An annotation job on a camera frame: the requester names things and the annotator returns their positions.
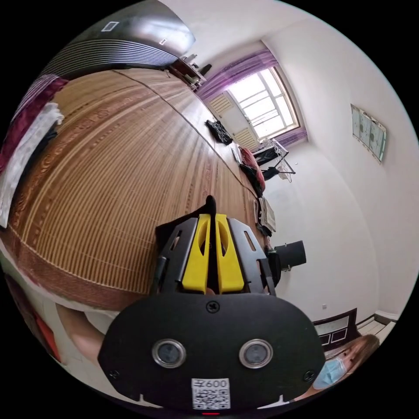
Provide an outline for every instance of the face mask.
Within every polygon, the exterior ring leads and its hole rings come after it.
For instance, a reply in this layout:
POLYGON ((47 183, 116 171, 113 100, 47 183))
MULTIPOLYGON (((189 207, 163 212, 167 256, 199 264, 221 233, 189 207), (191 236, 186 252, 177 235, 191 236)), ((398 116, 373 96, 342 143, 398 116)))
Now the face mask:
POLYGON ((337 357, 326 361, 313 383, 313 388, 322 390, 338 382, 346 374, 342 360, 337 357))

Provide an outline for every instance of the qr code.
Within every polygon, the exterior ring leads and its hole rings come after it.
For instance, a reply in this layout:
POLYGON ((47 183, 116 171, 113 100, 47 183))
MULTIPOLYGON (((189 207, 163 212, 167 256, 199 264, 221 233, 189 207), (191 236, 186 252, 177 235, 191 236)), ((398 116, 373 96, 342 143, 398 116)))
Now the qr code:
POLYGON ((194 409, 230 409, 230 384, 228 378, 192 379, 194 409))

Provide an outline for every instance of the white wall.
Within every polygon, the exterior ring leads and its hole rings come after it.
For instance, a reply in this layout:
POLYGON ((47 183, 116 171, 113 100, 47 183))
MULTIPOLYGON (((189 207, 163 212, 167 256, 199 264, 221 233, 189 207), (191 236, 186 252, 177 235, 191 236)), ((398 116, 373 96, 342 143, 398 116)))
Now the white wall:
POLYGON ((234 51, 280 28, 306 18, 307 13, 279 0, 160 0, 195 35, 188 51, 201 66, 224 51, 234 51))
POLYGON ((239 47, 232 48, 227 51, 223 51, 211 59, 210 64, 212 65, 212 67, 207 72, 205 77, 211 77, 213 73, 216 73, 225 65, 230 64, 233 61, 239 60, 240 58, 243 58, 247 55, 250 55, 254 52, 260 51, 265 48, 266 46, 262 41, 256 41, 256 42, 242 44, 239 47))
MULTIPOLYGON (((361 208, 377 255, 379 309, 398 315, 419 268, 419 147, 409 117, 373 62, 316 18, 264 42, 288 77, 309 140, 338 169, 361 208), (381 165, 352 138, 351 103, 387 128, 381 165)), ((361 243, 353 240, 354 246, 361 243)))
POLYGON ((362 321, 378 307, 378 272, 361 210, 339 172, 313 144, 292 147, 288 162, 296 171, 292 183, 278 176, 266 181, 264 195, 277 227, 271 244, 303 240, 307 263, 282 273, 277 296, 312 321, 355 307, 357 322, 362 321))

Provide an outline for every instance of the hand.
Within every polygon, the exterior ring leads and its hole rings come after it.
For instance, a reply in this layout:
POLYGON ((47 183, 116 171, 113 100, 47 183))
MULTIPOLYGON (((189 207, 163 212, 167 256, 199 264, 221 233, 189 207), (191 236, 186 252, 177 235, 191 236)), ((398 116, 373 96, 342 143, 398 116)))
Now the hand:
POLYGON ((62 326, 78 351, 100 368, 97 357, 105 335, 96 329, 82 311, 55 305, 62 326))

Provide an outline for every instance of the bed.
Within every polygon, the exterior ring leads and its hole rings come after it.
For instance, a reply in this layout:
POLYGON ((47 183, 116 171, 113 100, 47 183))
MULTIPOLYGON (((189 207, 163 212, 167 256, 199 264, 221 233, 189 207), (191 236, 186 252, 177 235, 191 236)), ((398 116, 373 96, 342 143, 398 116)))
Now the bed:
POLYGON ((54 97, 63 123, 15 192, 3 256, 69 307, 119 312, 149 292, 159 224, 216 198, 251 226, 255 193, 201 100, 165 71, 110 70, 54 97))

